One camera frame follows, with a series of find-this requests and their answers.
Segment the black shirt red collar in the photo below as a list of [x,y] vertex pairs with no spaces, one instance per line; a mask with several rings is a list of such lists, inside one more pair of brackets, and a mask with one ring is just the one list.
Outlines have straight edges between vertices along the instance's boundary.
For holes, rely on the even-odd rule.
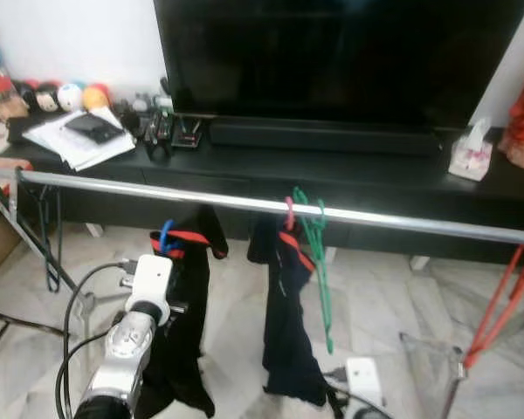
[[[151,231],[151,247],[159,231]],[[150,419],[173,402],[215,415],[209,391],[203,386],[198,360],[203,355],[203,323],[209,303],[209,255],[223,259],[229,251],[217,212],[211,206],[197,206],[186,218],[175,221],[171,238],[174,252],[173,285],[167,300],[184,303],[183,314],[155,333],[142,388],[134,408],[134,419]]]

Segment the red plastic hanger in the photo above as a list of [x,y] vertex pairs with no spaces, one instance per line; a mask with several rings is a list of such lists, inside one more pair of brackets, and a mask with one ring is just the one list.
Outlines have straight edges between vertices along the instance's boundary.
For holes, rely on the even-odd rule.
[[286,196],[285,204],[286,214],[285,219],[282,220],[282,226],[279,227],[279,240],[293,249],[294,254],[300,259],[302,266],[305,266],[310,274],[314,274],[314,261],[301,249],[300,235],[302,234],[302,226],[297,216],[294,215],[293,199],[290,196]]
[[[499,307],[500,297],[503,294],[503,290],[507,287],[509,279],[514,274],[517,274],[516,283],[511,287],[503,311],[496,316],[494,313],[496,313]],[[488,305],[486,305],[485,314],[483,314],[477,331],[475,331],[471,340],[468,352],[465,353],[465,358],[463,358],[463,370],[469,372],[483,351],[486,351],[487,348],[493,345],[494,340],[498,338],[501,328],[505,326],[510,316],[514,314],[514,308],[521,302],[522,296],[524,296],[524,244],[519,244],[505,271],[502,272],[496,292],[493,293]]]

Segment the green plastic hanger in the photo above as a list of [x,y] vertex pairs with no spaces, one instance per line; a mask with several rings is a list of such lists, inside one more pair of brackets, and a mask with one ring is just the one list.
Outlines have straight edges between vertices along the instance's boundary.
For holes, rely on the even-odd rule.
[[333,300],[328,287],[326,246],[323,244],[323,231],[327,226],[327,220],[321,213],[318,216],[303,216],[302,224],[310,247],[311,258],[315,262],[315,276],[318,279],[319,295],[321,296],[323,334],[325,334],[329,354],[334,354]]

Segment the dark blue plastic hanger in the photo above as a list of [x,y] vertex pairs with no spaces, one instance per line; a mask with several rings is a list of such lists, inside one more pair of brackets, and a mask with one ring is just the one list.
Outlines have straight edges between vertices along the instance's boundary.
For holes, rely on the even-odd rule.
[[64,227],[61,191],[51,185],[31,185],[24,190],[36,207],[33,219],[36,220],[42,246],[52,252],[56,262],[62,262]]

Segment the white pink tissue box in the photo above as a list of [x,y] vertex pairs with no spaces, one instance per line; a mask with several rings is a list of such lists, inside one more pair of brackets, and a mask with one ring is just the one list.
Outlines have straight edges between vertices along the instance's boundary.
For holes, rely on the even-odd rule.
[[491,125],[482,117],[473,124],[470,131],[453,144],[447,172],[458,178],[481,181],[489,170],[493,144],[486,140]]

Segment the silver clothes rack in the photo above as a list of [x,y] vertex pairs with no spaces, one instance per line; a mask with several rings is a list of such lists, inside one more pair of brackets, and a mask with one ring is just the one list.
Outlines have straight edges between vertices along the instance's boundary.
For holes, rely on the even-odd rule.
[[[251,210],[265,213],[293,213],[303,218],[319,218],[335,223],[361,224],[362,226],[373,226],[379,228],[398,229],[405,231],[414,231],[418,234],[434,234],[440,236],[449,236],[457,238],[466,238],[473,240],[498,241],[498,243],[517,244],[524,247],[524,230],[507,229],[491,226],[477,226],[477,224],[457,223],[457,221],[439,221],[424,218],[407,218],[407,216],[387,216],[382,213],[371,213],[347,209],[317,208],[307,206],[306,204],[295,203],[278,203],[278,201],[266,201],[254,198],[239,198],[239,196],[219,195],[218,193],[193,192],[187,190],[175,190],[164,187],[154,187],[154,185],[138,185],[120,181],[108,181],[94,178],[79,178],[73,175],[58,175],[58,173],[46,173],[28,171],[24,172],[22,168],[0,168],[0,178],[8,179],[10,191],[5,192],[0,187],[0,212],[6,216],[8,223],[11,224],[38,253],[50,269],[55,271],[69,288],[73,288],[74,294],[72,299],[81,295],[83,282],[74,285],[71,277],[64,271],[62,264],[54,258],[49,249],[42,248],[42,241],[38,237],[23,231],[21,223],[18,222],[16,209],[16,192],[18,183],[21,181],[39,183],[42,185],[55,185],[61,188],[74,188],[78,190],[90,190],[102,193],[118,193],[118,195],[135,196],[135,198],[148,198],[163,201],[178,201],[179,203],[198,203],[205,206],[226,207],[235,210]],[[59,419],[72,419],[70,414],[77,411],[67,412],[62,406],[61,392],[62,372],[69,371],[69,363],[72,356],[75,355],[86,344],[94,340],[102,339],[107,333],[100,333],[82,340],[71,351],[65,352],[65,359],[61,364],[58,379],[56,379],[55,398],[56,408],[58,408]],[[126,403],[131,399],[137,399],[137,389],[134,387],[134,394],[110,394],[113,388],[108,388],[106,395],[114,396],[111,402],[92,402],[90,411],[92,414],[84,419],[131,419],[131,414],[125,409]]]

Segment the black TV cabinet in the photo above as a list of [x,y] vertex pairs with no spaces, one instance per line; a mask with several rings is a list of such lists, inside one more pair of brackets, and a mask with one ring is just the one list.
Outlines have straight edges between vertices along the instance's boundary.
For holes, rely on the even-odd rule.
[[[447,173],[447,155],[358,155],[203,144],[197,150],[177,151],[162,162],[134,150],[79,173],[55,153],[27,140],[15,140],[0,156],[30,161],[38,171],[270,201],[282,201],[297,185],[329,208],[524,230],[524,170],[502,155],[493,157],[479,182]],[[64,220],[107,226],[157,229],[167,219],[180,223],[195,207],[73,189],[62,190],[61,196]],[[516,248],[333,220],[328,221],[323,241],[341,248],[488,263],[506,262]]]

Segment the black soundbar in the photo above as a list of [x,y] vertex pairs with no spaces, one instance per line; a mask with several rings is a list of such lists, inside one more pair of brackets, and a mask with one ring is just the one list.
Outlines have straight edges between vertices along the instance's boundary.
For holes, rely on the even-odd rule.
[[209,139],[215,145],[374,155],[436,155],[443,148],[429,128],[270,117],[214,117]]

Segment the black television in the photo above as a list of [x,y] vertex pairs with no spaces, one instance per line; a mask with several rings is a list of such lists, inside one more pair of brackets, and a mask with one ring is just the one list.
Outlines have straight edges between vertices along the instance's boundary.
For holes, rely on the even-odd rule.
[[155,0],[179,112],[462,127],[524,0]]

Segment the navy blue shirt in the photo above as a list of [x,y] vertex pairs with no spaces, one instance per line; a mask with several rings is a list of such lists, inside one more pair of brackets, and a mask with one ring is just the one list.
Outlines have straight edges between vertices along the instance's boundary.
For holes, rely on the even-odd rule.
[[311,277],[300,259],[279,240],[282,219],[263,215],[254,224],[247,259],[267,267],[263,367],[265,392],[325,406],[329,388],[314,358],[305,327],[301,292]]

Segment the small black box device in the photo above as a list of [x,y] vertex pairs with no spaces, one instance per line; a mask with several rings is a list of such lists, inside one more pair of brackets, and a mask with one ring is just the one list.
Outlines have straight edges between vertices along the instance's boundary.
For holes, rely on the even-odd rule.
[[173,148],[197,148],[203,134],[205,120],[199,117],[175,117],[170,146]]

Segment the green white small gadget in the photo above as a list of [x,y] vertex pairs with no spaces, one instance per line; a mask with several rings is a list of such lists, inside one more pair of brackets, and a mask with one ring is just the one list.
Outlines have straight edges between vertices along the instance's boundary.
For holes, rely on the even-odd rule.
[[153,98],[153,108],[151,134],[158,145],[168,145],[171,139],[173,139],[175,124],[173,100],[168,96],[155,96]]

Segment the black wallet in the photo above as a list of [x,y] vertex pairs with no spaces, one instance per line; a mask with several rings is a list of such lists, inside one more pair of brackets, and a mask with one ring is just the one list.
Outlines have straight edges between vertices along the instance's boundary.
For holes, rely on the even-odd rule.
[[95,114],[82,114],[64,124],[67,131],[86,137],[97,144],[113,141],[124,134],[125,129],[116,127],[109,120]]

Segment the white ball toy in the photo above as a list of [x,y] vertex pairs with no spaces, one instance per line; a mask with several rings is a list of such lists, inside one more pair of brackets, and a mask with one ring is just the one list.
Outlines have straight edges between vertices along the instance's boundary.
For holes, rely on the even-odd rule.
[[56,100],[64,112],[81,111],[84,108],[83,88],[67,83],[56,88]]

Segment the black monkey ball toy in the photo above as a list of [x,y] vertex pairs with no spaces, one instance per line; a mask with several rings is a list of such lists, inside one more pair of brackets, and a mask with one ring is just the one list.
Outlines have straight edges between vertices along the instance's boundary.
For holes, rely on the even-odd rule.
[[62,111],[58,99],[58,81],[42,81],[33,87],[35,103],[43,112],[54,113]]

